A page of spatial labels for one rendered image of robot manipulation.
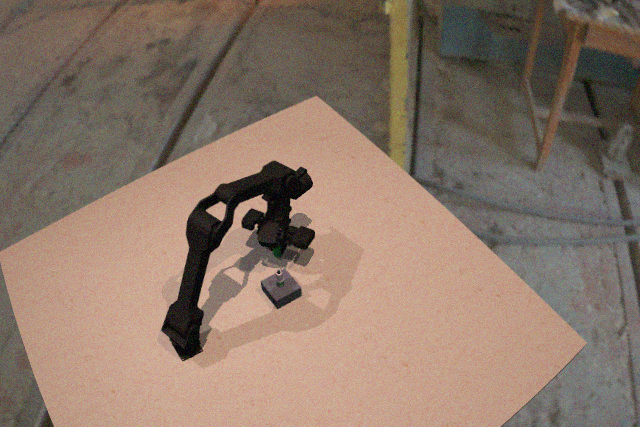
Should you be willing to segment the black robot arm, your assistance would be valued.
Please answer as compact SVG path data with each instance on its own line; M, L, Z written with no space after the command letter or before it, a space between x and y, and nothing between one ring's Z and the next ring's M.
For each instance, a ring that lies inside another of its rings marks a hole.
M170 337L181 360L184 359L182 361L203 352L199 330L204 315L197 303L210 253L219 247L232 226L236 207L263 194L261 197L267 202L267 210L282 215L289 211L290 199L298 199L312 186L307 169L300 167L295 171L273 160L265 164L259 173L219 184L213 194L198 202L186 224L189 252L179 295L177 301L169 305L161 328ZM206 211L220 202L226 205L223 221ZM269 221L263 217L257 237L261 246L277 248L285 243L286 238L285 227L279 219Z

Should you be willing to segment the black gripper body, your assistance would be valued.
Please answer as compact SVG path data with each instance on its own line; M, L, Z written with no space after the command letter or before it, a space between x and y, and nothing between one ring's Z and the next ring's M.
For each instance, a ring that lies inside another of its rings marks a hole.
M286 240L291 241L294 247L305 250L315 238L315 232L314 230L303 226L300 226L300 228L289 226L289 224L291 223L291 219L289 219L291 210L292 207L290 206L290 209L287 213L276 215L270 213L268 210L266 211L266 213L263 213L255 209L250 209L247 214L242 217L241 226L242 228L253 230L255 228L255 224L257 224L259 232L263 222L262 218L264 216L267 217L269 221L275 221L275 219L279 219L285 227L285 233L287 235Z

